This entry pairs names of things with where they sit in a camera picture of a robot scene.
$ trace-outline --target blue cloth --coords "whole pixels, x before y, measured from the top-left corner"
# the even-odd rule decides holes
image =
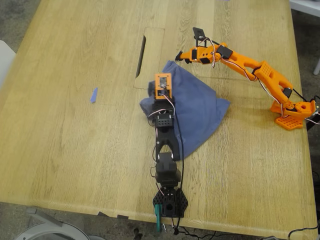
[[[181,129],[184,156],[187,157],[217,129],[230,102],[217,98],[212,88],[174,61],[168,61],[162,72],[171,73],[175,113]],[[154,89],[155,81],[149,82],[149,97],[140,102],[140,107],[146,116],[152,111]],[[174,133],[179,142],[181,155],[182,148],[177,121],[174,121]]]

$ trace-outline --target black cable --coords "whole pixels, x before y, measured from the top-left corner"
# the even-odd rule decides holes
[[[318,181],[320,181],[319,173],[317,173],[316,171],[312,171],[312,173],[315,174],[318,177]]]
[[[214,234],[207,234],[207,235],[204,235],[204,236],[198,236],[196,234],[190,234],[189,231],[184,226],[182,226],[182,228],[186,231],[187,234],[185,232],[183,232],[183,231],[182,231],[182,233],[184,233],[185,235],[189,235],[191,237],[198,238],[198,239],[204,239],[205,237],[208,237],[208,236],[211,236],[210,239],[212,239],[217,233],[217,231],[214,231]]]
[[[207,234],[207,235],[204,235],[204,236],[198,236],[196,234],[190,234],[190,233],[186,233],[184,231],[179,231],[179,233],[180,234],[185,234],[186,236],[190,236],[190,237],[193,237],[193,238],[197,238],[198,240],[204,239],[204,238],[209,237],[209,236],[211,236],[209,240],[211,240],[213,237],[217,237],[217,236],[215,236],[216,231],[214,231],[214,234]]]
[[[151,167],[150,167],[150,175],[151,175],[151,177],[153,177],[153,178],[155,178],[156,176],[152,175],[151,169],[153,169],[153,168],[155,168],[155,167],[156,167],[156,166],[151,166]]]
[[[295,233],[295,232],[301,232],[301,231],[304,231],[304,230],[314,230],[314,229],[319,228],[319,225],[320,225],[320,220],[318,221],[318,224],[317,224],[317,226],[315,226],[315,227],[304,227],[304,228],[301,228],[301,229],[292,230],[291,232],[289,232],[287,238],[288,238],[288,240],[290,240],[291,234],[293,234],[293,233]]]
[[[308,102],[300,93],[298,93],[294,88],[292,89],[300,98],[302,98],[305,102]]]
[[[224,234],[217,235],[217,236],[215,236],[215,237],[221,237],[221,236],[233,236],[233,235],[237,235],[237,234],[224,233]]]
[[[154,148],[153,148],[153,151],[152,151],[152,158],[153,158],[153,161],[157,162],[155,157],[154,157],[155,150],[156,150],[156,145],[154,145]]]
[[[180,141],[181,141],[181,150],[182,150],[182,173],[181,173],[181,183],[180,183],[180,198],[179,198],[179,209],[181,211],[181,192],[182,192],[182,185],[184,182],[184,169],[185,169],[185,155],[184,155],[184,142],[182,140],[182,136],[181,136],[181,129],[180,129],[180,125],[179,125],[179,120],[178,120],[178,115],[177,115],[177,109],[175,110],[175,118],[176,118],[176,124],[178,126],[178,131],[179,131],[179,136],[180,136]],[[181,212],[179,212],[179,218],[178,218],[178,222],[176,224],[176,227],[174,228],[174,234],[177,235],[179,233],[178,231],[178,227],[179,227],[179,223],[180,223],[180,215]]]

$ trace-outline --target white chair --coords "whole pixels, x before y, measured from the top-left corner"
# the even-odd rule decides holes
[[[314,15],[320,18],[320,1],[319,0],[290,0],[291,9]],[[320,58],[313,71],[314,75],[320,72]]]
[[[15,52],[4,41],[0,40],[0,88],[15,56]]]

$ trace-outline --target blue tape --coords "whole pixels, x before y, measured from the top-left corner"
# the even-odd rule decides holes
[[[96,102],[97,93],[98,93],[98,88],[96,87],[96,88],[93,90],[92,96],[91,96],[91,98],[90,98],[90,101],[91,101],[92,104],[94,104],[94,103]]]

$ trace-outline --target orange robot base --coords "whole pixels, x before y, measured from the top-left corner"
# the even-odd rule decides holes
[[[276,101],[273,102],[270,110],[273,113],[282,114],[274,121],[276,124],[287,130],[300,129],[304,126],[305,118],[310,117],[316,111],[316,102],[300,101],[293,104],[290,100],[284,105],[281,110],[281,104]]]

